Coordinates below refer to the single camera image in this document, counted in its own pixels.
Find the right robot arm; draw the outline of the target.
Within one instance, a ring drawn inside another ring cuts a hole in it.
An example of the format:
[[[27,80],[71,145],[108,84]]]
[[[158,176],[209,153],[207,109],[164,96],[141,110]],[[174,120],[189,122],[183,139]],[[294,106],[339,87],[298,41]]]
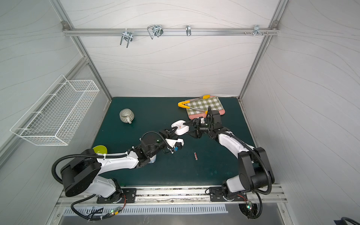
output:
[[[223,126],[218,111],[209,110],[206,117],[195,118],[183,125],[189,127],[188,133],[192,137],[201,138],[203,134],[207,134],[237,158],[239,174],[222,184],[224,199],[232,201],[239,193],[269,195],[272,192],[274,175],[265,149],[246,144]]]

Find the white alarm clock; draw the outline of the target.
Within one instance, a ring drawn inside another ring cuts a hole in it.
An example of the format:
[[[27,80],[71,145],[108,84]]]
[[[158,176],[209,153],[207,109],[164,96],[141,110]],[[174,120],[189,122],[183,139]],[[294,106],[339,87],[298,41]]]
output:
[[[184,120],[179,120],[171,125],[172,128],[176,128],[175,130],[176,135],[181,136],[189,131],[189,126],[185,125],[185,123],[186,122]]]

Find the blue alarm clock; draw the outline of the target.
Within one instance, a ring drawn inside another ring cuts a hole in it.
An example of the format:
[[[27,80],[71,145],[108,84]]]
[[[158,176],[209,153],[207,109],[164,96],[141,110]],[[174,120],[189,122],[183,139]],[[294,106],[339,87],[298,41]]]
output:
[[[150,158],[150,162],[149,162],[149,164],[153,164],[155,161],[156,161],[156,158],[157,158],[157,156],[155,155],[155,156],[153,156],[153,157],[151,157]]]

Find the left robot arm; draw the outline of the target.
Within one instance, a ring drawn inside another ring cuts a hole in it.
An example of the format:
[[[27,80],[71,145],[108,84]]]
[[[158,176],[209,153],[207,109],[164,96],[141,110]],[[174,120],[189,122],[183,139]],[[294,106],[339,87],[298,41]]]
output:
[[[160,151],[175,152],[184,142],[178,139],[177,127],[159,132],[146,132],[141,143],[125,153],[100,154],[88,149],[81,154],[68,156],[70,162],[61,170],[61,180],[67,197],[82,193],[98,196],[105,203],[117,203],[123,198],[123,191],[116,179],[101,175],[120,169],[137,169],[154,163]]]

